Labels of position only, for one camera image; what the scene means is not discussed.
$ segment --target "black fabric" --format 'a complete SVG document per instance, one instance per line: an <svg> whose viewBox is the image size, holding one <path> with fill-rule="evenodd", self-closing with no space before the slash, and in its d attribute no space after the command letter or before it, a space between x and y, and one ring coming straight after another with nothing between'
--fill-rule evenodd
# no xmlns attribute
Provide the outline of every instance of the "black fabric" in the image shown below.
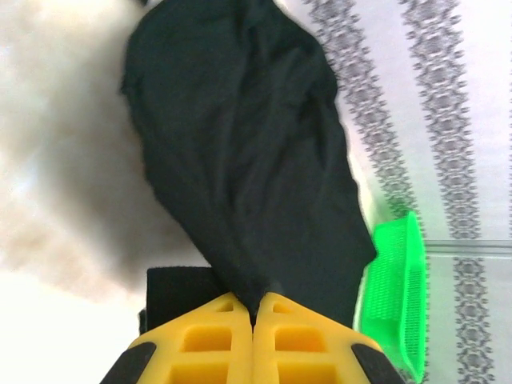
<svg viewBox="0 0 512 384"><path fill-rule="evenodd" d="M251 314L270 290L351 326L375 250L318 42L272 0L166 0L122 90L156 198Z"/></svg>
<svg viewBox="0 0 512 384"><path fill-rule="evenodd" d="M211 268L172 266L147 271L146 331L228 292Z"/></svg>
<svg viewBox="0 0 512 384"><path fill-rule="evenodd" d="M148 331L146 318L147 318L146 308L143 308L138 313L138 334L144 334L145 332Z"/></svg>

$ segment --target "green plastic basket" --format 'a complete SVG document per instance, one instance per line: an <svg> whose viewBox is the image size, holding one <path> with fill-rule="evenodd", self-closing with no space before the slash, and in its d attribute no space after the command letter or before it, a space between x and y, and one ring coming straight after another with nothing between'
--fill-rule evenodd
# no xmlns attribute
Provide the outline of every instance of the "green plastic basket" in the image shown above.
<svg viewBox="0 0 512 384"><path fill-rule="evenodd" d="M416 382L425 374L426 255L418 220L379 225L377 258L368 265L362 299L361 332L378 342L391 362Z"/></svg>

